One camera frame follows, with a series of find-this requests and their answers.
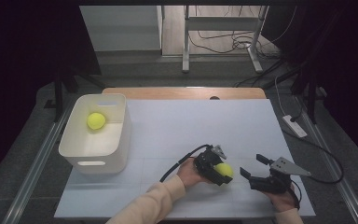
wall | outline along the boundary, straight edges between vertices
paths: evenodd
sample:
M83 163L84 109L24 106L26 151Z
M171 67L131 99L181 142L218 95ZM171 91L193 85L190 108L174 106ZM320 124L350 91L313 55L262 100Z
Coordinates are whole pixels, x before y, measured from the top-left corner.
M161 49L161 7L80 7L95 51Z

human hand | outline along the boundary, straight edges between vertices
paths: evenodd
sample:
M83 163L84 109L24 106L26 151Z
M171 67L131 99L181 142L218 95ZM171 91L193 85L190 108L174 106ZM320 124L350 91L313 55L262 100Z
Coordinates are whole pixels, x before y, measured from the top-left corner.
M194 158L188 158L179 167L177 175L181 178L185 188L192 187L199 182L211 183L207 178L201 176L194 166Z
M275 206L277 212L285 212L287 210L295 208L295 199L289 193L289 191L286 191L282 194L273 194L265 191L260 192L264 193L265 195L267 195L267 197L269 197L272 204Z

bin handle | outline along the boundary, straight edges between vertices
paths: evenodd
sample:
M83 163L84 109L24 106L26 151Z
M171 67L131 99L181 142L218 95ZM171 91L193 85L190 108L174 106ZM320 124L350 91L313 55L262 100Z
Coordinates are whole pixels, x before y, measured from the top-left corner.
M115 106L119 104L120 102L118 101L100 101L97 103L98 106Z
M78 161L77 164L82 165L82 166L105 165L106 162L104 162L104 161Z

table surface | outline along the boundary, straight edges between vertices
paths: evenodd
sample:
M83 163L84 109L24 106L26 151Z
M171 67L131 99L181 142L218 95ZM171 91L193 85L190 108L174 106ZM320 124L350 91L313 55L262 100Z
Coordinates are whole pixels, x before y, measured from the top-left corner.
M227 155L227 162L235 167L236 178L222 188L202 184L192 188L187 197L175 204L167 218L273 216L268 199L251 190L247 181L239 174L239 167L243 166L254 176L268 176L269 169L255 160L256 153L273 159L284 156L292 160L272 106L262 90L110 88L103 93L123 93L131 99L128 104L132 133L127 167L117 175L82 175L73 169L55 217L111 217L158 181L181 155L186 154L183 150L192 150L198 143L221 144ZM213 96L224 100L208 100ZM314 216L301 179L298 176L292 178L303 191L300 215ZM83 207L82 202L78 202L84 199L87 199L88 209Z

forearm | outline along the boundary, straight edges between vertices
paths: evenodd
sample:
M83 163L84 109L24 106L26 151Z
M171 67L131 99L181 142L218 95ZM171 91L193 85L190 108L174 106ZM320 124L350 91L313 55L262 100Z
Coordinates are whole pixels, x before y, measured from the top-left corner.
M171 212L172 204L185 194L182 180L175 175L164 183L153 185L147 193L136 198L107 223L157 223Z
M280 213L275 213L275 217L277 218L277 222L279 224L303 224L303 221L296 208Z

